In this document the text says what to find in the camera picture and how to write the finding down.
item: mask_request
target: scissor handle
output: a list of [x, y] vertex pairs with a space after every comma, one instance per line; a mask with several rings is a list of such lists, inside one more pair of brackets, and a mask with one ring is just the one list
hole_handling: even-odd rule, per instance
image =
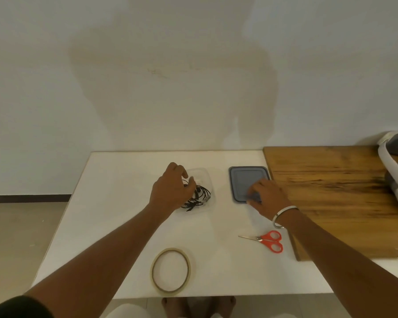
[[262, 244], [264, 244], [268, 249], [270, 249], [274, 253], [282, 253], [283, 252], [283, 245], [279, 241], [268, 241], [268, 240], [261, 240]]
[[270, 241], [280, 241], [281, 240], [281, 234], [279, 231], [271, 230], [265, 235], [261, 235], [261, 239], [263, 240], [270, 240]]

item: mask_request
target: black sleeve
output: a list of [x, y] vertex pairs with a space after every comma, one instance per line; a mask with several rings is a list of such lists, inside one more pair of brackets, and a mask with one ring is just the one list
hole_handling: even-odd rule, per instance
[[0, 304], [0, 318], [53, 318], [37, 300], [20, 295]]

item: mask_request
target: red scissors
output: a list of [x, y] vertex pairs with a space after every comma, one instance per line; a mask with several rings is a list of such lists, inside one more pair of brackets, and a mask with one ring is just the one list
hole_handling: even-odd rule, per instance
[[282, 253], [283, 246], [280, 243], [281, 234], [277, 231], [270, 231], [265, 235], [261, 235], [260, 237], [245, 237], [243, 235], [239, 235], [239, 237], [243, 237], [245, 239], [251, 239], [264, 244], [268, 249], [273, 251], [274, 253]]

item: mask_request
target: scissor blade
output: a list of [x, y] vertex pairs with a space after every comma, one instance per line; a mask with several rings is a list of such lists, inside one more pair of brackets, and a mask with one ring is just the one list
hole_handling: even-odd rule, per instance
[[258, 238], [257, 238], [257, 237], [245, 237], [245, 236], [243, 236], [243, 235], [238, 235], [238, 237], [243, 237], [243, 238], [245, 238], [245, 239], [250, 239], [250, 240], [258, 241]]

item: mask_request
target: wooden board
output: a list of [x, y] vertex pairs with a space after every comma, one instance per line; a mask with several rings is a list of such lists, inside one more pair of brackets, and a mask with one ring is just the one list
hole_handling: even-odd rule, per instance
[[[273, 179], [318, 225], [367, 257], [398, 258], [398, 203], [376, 147], [265, 147], [264, 155]], [[310, 260], [291, 240], [297, 260]]]

